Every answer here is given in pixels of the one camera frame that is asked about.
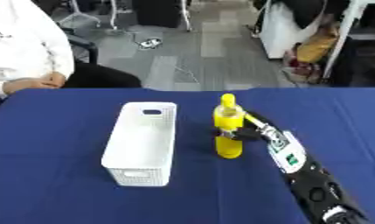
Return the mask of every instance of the bottle cap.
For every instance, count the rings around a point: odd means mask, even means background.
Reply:
[[[221,96],[221,105],[226,108],[234,108],[236,106],[236,97],[234,94],[223,94]]]

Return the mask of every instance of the white basket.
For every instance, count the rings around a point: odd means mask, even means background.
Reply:
[[[101,164],[122,186],[166,186],[175,142],[177,105],[130,102],[123,106]]]

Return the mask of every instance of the yellow bottle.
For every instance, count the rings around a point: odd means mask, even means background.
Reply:
[[[221,105],[213,112],[214,125],[222,130],[233,131],[243,126],[245,112],[236,104],[233,94],[224,94]],[[223,158],[237,158],[243,151],[243,143],[224,136],[216,136],[216,150]]]

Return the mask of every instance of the basket handle hole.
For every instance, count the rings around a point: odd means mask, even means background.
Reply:
[[[128,178],[148,178],[149,174],[144,171],[125,171],[124,175]]]
[[[158,110],[158,109],[145,109],[143,111],[143,113],[146,115],[146,116],[159,116],[162,114],[161,110]]]

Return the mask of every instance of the robotic arm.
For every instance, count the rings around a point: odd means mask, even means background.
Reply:
[[[317,162],[289,131],[275,127],[268,119],[246,112],[245,128],[221,130],[234,140],[263,139],[270,156],[311,224],[370,223],[336,180]]]

